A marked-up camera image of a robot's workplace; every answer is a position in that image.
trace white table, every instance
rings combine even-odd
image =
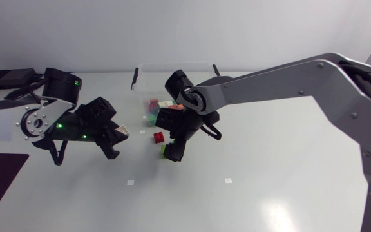
[[[166,141],[169,133],[146,126],[133,73],[76,75],[79,103],[109,100],[131,135],[115,146],[115,160],[94,143],[70,142],[59,167],[30,143],[0,142],[0,153],[30,154],[0,201],[0,231],[360,230],[367,183],[359,146],[313,98],[222,108],[222,140],[197,133],[174,163],[160,159],[153,133]]]

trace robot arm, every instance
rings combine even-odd
[[[329,121],[361,146],[369,184],[362,231],[371,231],[371,66],[325,54],[237,78],[213,77],[196,86],[179,70],[166,82],[166,90],[185,106],[181,112],[161,109],[157,117],[156,125],[175,139],[164,151],[172,161],[181,161],[186,141],[199,128],[221,138],[213,124],[223,106],[313,96]]]
[[[111,120],[116,112],[102,97],[70,112],[81,84],[72,74],[47,68],[45,80],[9,93],[0,101],[0,140],[31,142],[48,150],[58,166],[71,140],[95,142],[108,159],[115,159],[119,151],[113,146],[126,140],[128,131]],[[33,91],[43,85],[43,95],[36,96]],[[54,140],[62,140],[59,152]]]

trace black box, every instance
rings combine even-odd
[[[33,68],[0,70],[0,90],[28,86],[35,74]]]

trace white wall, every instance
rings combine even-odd
[[[371,53],[371,0],[0,0],[0,69],[132,71],[144,62],[258,70]]]

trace clear plastic container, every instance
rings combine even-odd
[[[161,105],[164,105],[163,102],[166,102],[167,105],[170,105],[170,102],[173,105],[176,104],[164,85],[177,70],[183,70],[193,84],[215,77],[218,73],[216,66],[210,62],[140,64],[136,68],[131,90],[141,102],[150,126],[155,126],[159,109],[150,106],[150,101],[157,100],[157,102],[162,102]]]

